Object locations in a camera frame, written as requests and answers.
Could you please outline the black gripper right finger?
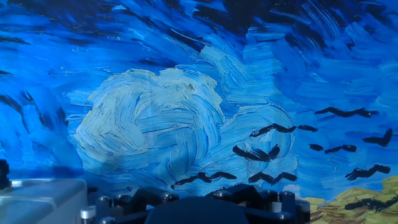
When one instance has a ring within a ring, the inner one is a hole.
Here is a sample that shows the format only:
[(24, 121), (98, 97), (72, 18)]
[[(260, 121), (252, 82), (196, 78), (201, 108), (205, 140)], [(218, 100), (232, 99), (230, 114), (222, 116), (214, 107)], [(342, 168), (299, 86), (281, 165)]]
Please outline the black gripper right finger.
[(310, 224), (310, 203), (299, 200), (290, 191), (259, 192), (253, 185), (238, 184), (216, 190), (210, 198), (232, 202), (252, 224)]

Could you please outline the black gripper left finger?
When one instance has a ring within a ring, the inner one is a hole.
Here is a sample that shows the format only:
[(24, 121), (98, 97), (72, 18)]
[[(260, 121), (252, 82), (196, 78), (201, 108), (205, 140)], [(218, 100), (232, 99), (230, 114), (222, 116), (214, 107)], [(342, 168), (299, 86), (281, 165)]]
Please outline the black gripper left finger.
[(178, 199), (178, 194), (155, 187), (138, 189), (134, 195), (100, 196), (95, 205), (95, 224), (145, 224), (151, 211), (148, 205), (154, 208)]

